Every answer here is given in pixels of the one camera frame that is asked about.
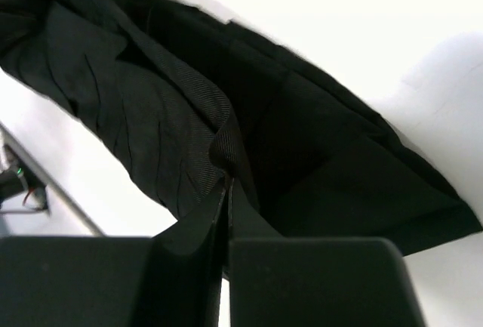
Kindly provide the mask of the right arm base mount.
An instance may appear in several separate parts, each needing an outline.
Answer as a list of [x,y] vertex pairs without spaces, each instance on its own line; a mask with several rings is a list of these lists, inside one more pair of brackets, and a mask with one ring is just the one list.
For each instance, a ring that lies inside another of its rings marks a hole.
[[50,212],[47,185],[7,145],[1,147],[1,206],[25,193],[22,206],[36,212]]

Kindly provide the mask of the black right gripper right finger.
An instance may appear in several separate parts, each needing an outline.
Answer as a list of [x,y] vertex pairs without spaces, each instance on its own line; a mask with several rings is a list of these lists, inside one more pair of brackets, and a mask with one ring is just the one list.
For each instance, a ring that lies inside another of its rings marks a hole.
[[232,271],[232,244],[241,239],[282,238],[249,202],[238,179],[232,179],[228,192],[227,277]]

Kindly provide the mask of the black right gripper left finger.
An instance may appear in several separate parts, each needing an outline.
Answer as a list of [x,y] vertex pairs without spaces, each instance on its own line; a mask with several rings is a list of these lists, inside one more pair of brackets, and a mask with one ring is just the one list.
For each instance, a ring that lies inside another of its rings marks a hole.
[[152,239],[145,272],[146,326],[216,326],[227,249],[226,189]]

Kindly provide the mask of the black pleated skirt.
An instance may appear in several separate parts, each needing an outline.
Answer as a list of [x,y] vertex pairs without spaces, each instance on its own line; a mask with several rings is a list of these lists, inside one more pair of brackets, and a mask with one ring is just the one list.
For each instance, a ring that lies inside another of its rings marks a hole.
[[404,255],[478,233],[456,190],[325,71],[173,0],[1,0],[1,67],[94,132],[176,218],[224,177],[288,237]]

